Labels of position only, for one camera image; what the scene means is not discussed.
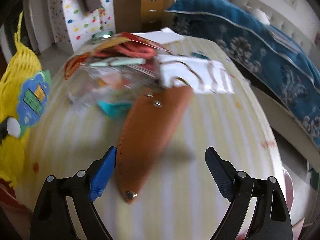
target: yellow plush toy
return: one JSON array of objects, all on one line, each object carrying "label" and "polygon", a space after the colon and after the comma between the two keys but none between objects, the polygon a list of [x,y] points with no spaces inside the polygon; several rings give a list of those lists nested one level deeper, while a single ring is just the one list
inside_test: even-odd
[{"label": "yellow plush toy", "polygon": [[[48,94],[47,87],[50,84],[50,82],[45,83],[44,76],[48,73],[41,71],[41,64],[36,54],[20,41],[22,17],[23,13],[19,16],[18,30],[14,34],[17,53],[10,60],[0,81],[0,123],[2,125],[7,122],[8,117],[14,117],[16,120],[9,119],[19,122],[20,126],[16,136],[7,133],[2,136],[0,144],[0,178],[9,182],[11,187],[17,185],[23,172],[24,150],[30,127],[38,121],[44,110],[46,100],[43,95],[39,98],[39,95],[44,91]],[[37,74],[41,76],[38,78],[41,81],[34,85]]]}]

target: pillow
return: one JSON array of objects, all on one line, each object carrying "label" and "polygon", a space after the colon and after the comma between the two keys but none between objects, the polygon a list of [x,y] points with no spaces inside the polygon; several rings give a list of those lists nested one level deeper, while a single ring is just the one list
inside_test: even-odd
[{"label": "pillow", "polygon": [[270,25],[269,17],[260,9],[253,9],[250,6],[246,6],[246,11],[250,13],[252,16],[256,17],[264,25]]}]

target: blue blanket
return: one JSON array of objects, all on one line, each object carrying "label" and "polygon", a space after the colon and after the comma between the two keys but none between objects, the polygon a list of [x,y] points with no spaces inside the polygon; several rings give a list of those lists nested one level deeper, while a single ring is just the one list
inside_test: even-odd
[{"label": "blue blanket", "polygon": [[168,11],[177,16],[174,31],[216,42],[266,84],[320,149],[320,73],[293,40],[287,37],[296,53],[276,42],[255,17],[226,0],[179,0]]}]

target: yellow mesh fabric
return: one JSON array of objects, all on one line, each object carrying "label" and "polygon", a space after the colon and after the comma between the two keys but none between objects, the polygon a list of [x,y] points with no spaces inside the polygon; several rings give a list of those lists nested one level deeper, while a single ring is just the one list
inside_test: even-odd
[{"label": "yellow mesh fabric", "polygon": [[[0,123],[7,117],[18,119],[17,105],[22,84],[41,70],[41,64],[36,54],[20,41],[21,22],[23,12],[19,15],[17,32],[14,42],[17,53],[10,60],[7,70],[0,80]],[[10,182],[10,186],[17,185],[23,172],[24,149],[26,148],[29,130],[19,139],[7,136],[0,145],[0,178]]]}]

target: drawer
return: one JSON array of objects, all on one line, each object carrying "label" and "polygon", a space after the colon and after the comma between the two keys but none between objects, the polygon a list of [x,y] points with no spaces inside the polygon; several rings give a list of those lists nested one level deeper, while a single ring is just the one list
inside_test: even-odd
[{"label": "drawer", "polygon": [[141,22],[161,20],[164,0],[141,0]]},{"label": "drawer", "polygon": [[162,25],[161,21],[143,23],[141,25],[141,31],[142,32],[159,31],[161,29],[161,25]]}]

